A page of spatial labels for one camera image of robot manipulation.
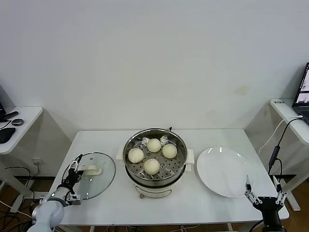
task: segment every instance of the computer mouse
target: computer mouse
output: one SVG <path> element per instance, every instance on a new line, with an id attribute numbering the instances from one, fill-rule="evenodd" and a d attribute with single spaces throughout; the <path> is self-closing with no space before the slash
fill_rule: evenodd
<path id="1" fill-rule="evenodd" d="M 19 127 L 24 124 L 24 121 L 21 118 L 16 118 L 12 121 L 12 125 Z"/>
<path id="2" fill-rule="evenodd" d="M 9 141 L 15 131 L 16 129 L 14 127 L 8 127 L 0 130 L 0 144 L 4 144 Z"/>

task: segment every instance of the wooden floor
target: wooden floor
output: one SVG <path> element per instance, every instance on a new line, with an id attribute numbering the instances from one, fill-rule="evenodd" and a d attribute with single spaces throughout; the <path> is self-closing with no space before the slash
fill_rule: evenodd
<path id="1" fill-rule="evenodd" d="M 32 190 L 34 191 L 48 191 L 53 181 L 36 181 L 32 186 Z M 291 210 L 289 204 L 286 202 L 286 207 L 290 212 L 290 218 L 284 220 L 282 223 L 284 227 L 287 229 L 288 232 L 309 232 L 309 182 L 305 181 L 299 187 L 297 187 L 293 194 L 297 199 L 301 211 L 294 212 Z M 15 197 L 18 196 L 16 190 L 11 188 L 10 186 L 6 186 L 0 192 L 0 201 L 12 205 Z M 21 209 L 29 206 L 32 200 L 24 200 Z M 22 232 L 23 230 L 17 227 L 9 229 L 11 226 L 14 226 L 18 223 L 16 218 L 7 217 L 4 222 L 3 216 L 4 213 L 8 210 L 3 204 L 0 204 L 0 232 Z M 26 214 L 30 214 L 29 208 L 22 210 L 22 212 Z M 28 220 L 29 218 L 22 214 L 16 214 L 16 217 L 19 218 L 20 221 Z M 233 224 L 233 229 L 236 231 L 241 224 Z M 80 227 L 80 229 L 84 232 L 88 232 L 90 227 Z M 178 230 L 180 229 L 179 226 L 138 226 L 137 228 L 130 228 L 130 227 L 96 227 L 95 232 L 170 232 L 171 230 Z M 218 232 L 218 231 L 226 231 L 227 225 L 226 224 L 211 224 L 211 225 L 199 225 L 196 228 L 187 229 L 187 232 Z M 255 232 L 260 232 L 261 228 L 257 228 L 254 230 Z"/>

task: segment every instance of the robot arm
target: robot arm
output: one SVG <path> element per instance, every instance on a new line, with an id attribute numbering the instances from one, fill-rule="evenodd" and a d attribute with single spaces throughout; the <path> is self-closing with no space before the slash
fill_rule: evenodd
<path id="1" fill-rule="evenodd" d="M 281 185 L 275 176 L 274 183 L 278 193 L 277 197 L 257 197 L 252 192 L 250 180 L 247 176 L 245 196 L 254 208 L 261 211 L 264 221 L 263 232 L 286 232 L 286 229 L 281 225 L 278 212 L 284 206 L 287 193 L 283 193 Z"/>
<path id="2" fill-rule="evenodd" d="M 52 232 L 64 217 L 64 207 L 80 204 L 80 196 L 73 191 L 74 185 L 80 180 L 83 171 L 78 171 L 80 155 L 72 161 L 68 176 L 57 187 L 57 190 L 47 196 L 32 213 L 35 224 L 28 232 Z"/>

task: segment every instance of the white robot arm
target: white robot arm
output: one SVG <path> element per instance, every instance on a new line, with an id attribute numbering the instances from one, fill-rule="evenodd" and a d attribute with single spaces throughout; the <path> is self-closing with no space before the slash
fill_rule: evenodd
<path id="1" fill-rule="evenodd" d="M 64 207 L 80 204 L 80 196 L 73 191 L 73 186 L 80 180 L 83 171 L 78 170 L 82 155 L 72 161 L 68 176 L 62 180 L 57 190 L 46 196 L 32 213 L 35 224 L 28 232 L 52 232 L 64 217 Z"/>
<path id="2" fill-rule="evenodd" d="M 36 222 L 28 232 L 52 232 L 64 217 L 64 207 L 60 202 L 49 201 L 36 211 Z"/>

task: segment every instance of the laptop screen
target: laptop screen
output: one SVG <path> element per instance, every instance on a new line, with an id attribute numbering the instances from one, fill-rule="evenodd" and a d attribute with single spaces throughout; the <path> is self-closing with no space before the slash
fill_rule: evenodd
<path id="1" fill-rule="evenodd" d="M 309 103 L 309 63 L 307 63 L 294 104 Z"/>

